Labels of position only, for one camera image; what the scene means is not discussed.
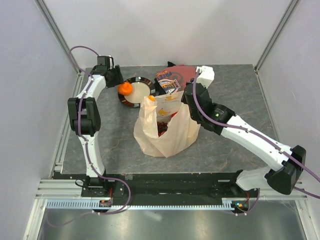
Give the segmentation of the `beige banana print plastic bag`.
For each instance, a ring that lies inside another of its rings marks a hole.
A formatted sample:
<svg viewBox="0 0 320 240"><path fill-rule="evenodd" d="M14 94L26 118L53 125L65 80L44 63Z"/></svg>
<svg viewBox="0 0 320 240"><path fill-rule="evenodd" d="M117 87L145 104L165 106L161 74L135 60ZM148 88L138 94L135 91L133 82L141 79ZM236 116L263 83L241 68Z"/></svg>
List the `beige banana print plastic bag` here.
<svg viewBox="0 0 320 240"><path fill-rule="evenodd" d="M192 145L200 125L192 120L183 92L145 97L140 105L133 136L142 152L152 157L172 157ZM166 122L167 131L158 137L157 122Z"/></svg>

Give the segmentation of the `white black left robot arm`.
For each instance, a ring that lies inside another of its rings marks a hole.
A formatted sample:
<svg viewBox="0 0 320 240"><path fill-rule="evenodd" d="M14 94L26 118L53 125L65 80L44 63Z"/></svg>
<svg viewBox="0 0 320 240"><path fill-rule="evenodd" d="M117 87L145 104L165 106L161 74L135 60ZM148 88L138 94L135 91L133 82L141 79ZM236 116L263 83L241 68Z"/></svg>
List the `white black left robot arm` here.
<svg viewBox="0 0 320 240"><path fill-rule="evenodd" d="M102 178L106 174L106 169L99 148L101 117L97 99L103 89L113 88L123 82L120 67L114 64L114 58L110 55L99 55L97 65L88 74L83 90L67 101L70 127L80 140L85 157L84 184L92 187L92 191L99 197L109 193L110 185Z"/></svg>

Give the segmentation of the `orange fruit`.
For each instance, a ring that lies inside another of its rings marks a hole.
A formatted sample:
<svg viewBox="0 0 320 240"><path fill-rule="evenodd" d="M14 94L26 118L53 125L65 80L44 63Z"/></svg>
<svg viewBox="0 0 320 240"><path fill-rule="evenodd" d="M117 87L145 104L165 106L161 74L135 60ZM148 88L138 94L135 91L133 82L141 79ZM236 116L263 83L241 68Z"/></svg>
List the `orange fruit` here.
<svg viewBox="0 0 320 240"><path fill-rule="evenodd" d="M124 82L118 86L117 90L119 94L128 96L133 92L133 86L129 82Z"/></svg>

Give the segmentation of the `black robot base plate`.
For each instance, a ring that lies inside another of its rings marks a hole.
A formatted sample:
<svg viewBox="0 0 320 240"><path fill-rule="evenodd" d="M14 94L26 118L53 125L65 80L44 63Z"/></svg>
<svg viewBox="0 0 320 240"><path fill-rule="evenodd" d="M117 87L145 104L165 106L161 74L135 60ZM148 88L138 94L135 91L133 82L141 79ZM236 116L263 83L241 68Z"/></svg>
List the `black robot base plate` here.
<svg viewBox="0 0 320 240"><path fill-rule="evenodd" d="M134 173L106 174L100 177L85 177L82 197L123 198L131 191L131 198L157 195L206 196L222 198L255 198L256 188L242 190L236 186L238 172L230 173Z"/></svg>

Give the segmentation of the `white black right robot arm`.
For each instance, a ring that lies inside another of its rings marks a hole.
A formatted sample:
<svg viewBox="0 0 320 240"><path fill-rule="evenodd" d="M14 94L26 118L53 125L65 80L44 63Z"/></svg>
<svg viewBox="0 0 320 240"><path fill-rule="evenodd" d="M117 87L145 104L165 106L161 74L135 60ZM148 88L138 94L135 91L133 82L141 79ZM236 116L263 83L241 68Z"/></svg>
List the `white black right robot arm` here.
<svg viewBox="0 0 320 240"><path fill-rule="evenodd" d="M204 129L238 143L266 163L263 168L238 170L229 184L233 196L267 187L283 195L291 194L306 160L307 151L302 146L290 147L251 127L233 110L212 102L200 83L188 82L181 101L188 105L191 118Z"/></svg>

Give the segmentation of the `red cherry tomatoes cluster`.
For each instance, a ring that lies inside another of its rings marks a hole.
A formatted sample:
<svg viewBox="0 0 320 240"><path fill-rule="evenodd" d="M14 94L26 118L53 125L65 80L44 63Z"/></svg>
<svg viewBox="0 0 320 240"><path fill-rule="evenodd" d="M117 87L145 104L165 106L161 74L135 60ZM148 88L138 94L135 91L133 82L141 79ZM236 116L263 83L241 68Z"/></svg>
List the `red cherry tomatoes cluster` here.
<svg viewBox="0 0 320 240"><path fill-rule="evenodd" d="M161 137L163 134L165 134L166 133L166 131L162 131L162 132L159 132L158 133L158 137Z"/></svg>

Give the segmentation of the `dark purple grape bunch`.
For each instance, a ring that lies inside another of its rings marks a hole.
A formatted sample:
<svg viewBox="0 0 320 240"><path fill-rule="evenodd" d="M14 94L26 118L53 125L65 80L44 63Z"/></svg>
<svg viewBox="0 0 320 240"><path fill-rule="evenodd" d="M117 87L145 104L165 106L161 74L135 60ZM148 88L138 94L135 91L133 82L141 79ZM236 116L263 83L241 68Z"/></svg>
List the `dark purple grape bunch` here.
<svg viewBox="0 0 320 240"><path fill-rule="evenodd" d="M168 123L164 121L157 122L157 130L159 134L162 134L168 130Z"/></svg>

